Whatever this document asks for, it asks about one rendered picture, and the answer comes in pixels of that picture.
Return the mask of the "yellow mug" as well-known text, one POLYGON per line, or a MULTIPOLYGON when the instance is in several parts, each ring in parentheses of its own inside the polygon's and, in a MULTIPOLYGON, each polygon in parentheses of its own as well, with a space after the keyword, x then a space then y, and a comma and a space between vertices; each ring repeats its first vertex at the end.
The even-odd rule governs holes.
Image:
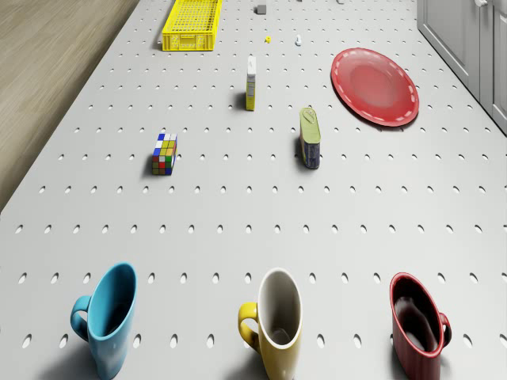
POLYGON ((270 380, 292 380, 302 341, 303 304, 299 288, 283 268, 269 270, 256 302, 238 311, 238 332, 262 358, 270 380))

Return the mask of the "white cabinet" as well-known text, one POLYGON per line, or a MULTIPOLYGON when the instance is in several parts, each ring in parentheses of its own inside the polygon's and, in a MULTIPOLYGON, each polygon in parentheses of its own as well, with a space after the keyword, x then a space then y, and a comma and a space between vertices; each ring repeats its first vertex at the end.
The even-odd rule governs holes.
POLYGON ((417 27, 507 136, 507 0, 417 0, 417 27))

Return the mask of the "yellow basket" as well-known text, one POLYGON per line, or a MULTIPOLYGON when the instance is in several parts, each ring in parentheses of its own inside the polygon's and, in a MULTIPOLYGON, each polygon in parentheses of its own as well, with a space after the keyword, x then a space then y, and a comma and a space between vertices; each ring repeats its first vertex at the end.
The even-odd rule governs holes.
POLYGON ((163 51, 212 51, 222 0, 175 0, 162 30, 163 51))

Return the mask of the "red mug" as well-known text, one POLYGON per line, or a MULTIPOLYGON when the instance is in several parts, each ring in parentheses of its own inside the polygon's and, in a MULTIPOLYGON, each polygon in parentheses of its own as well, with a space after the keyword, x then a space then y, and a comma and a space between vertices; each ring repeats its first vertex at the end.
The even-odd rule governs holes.
POLYGON ((440 354, 452 338, 448 318, 423 284, 406 272, 390 284, 393 345, 410 380, 440 380, 440 354))

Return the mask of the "puzzle cube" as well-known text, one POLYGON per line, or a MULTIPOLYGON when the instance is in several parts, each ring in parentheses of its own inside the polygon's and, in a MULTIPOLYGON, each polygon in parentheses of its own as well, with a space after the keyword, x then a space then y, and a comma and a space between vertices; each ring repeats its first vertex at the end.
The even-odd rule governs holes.
POLYGON ((177 134, 161 133, 152 155, 152 174, 170 175, 177 156, 177 134))

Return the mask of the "blue mug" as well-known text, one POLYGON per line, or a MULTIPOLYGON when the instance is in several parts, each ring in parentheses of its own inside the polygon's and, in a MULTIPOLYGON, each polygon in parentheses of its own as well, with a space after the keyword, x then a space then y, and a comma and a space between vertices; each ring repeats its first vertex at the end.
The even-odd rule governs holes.
POLYGON ((71 311, 71 327, 89 344, 101 380, 114 378, 126 358, 136 287, 135 269, 127 262, 115 264, 71 311))

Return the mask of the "red plate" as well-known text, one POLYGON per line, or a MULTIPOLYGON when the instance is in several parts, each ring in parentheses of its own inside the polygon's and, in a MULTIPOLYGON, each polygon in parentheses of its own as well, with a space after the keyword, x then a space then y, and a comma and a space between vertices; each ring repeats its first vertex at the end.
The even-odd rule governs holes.
POLYGON ((417 117, 416 85, 397 63, 377 51, 362 47, 341 51, 330 77, 337 95, 366 120, 400 127, 417 117))

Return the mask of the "flat-sided can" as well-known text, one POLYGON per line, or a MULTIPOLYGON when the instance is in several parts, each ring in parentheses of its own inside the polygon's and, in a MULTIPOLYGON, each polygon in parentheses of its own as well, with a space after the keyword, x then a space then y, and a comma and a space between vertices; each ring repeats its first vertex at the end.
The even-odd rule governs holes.
POLYGON ((313 108, 302 108, 299 111, 300 143, 304 165, 309 169, 317 169, 320 165, 321 135, 318 119, 313 108))

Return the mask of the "yellow white carton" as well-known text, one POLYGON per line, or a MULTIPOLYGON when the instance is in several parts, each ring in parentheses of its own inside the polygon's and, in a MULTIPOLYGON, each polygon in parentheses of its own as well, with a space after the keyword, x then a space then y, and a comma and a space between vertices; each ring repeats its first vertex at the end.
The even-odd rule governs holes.
POLYGON ((256 58, 252 55, 248 57, 247 76, 246 76, 246 109, 253 111, 255 107, 255 88, 256 88, 257 64, 256 58))

